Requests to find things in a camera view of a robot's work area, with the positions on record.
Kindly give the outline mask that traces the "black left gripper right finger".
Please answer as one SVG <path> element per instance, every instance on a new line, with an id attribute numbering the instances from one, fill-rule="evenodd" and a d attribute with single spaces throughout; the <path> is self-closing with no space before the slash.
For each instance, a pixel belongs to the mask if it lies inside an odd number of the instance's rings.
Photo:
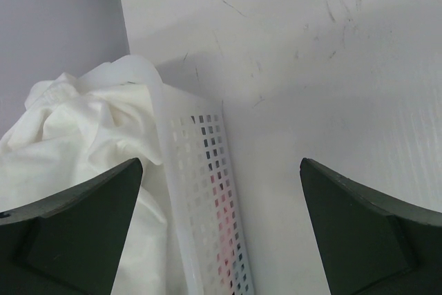
<path id="1" fill-rule="evenodd" d="M 332 294 L 441 293 L 441 213 L 309 158 L 300 179 Z"/>

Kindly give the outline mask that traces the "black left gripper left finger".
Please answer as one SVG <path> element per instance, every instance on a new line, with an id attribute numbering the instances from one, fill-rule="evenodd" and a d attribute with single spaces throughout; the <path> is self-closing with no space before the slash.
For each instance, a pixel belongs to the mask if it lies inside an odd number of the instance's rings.
<path id="1" fill-rule="evenodd" d="M 133 158 L 1 212 L 1 293 L 110 294 L 142 174 Z"/>

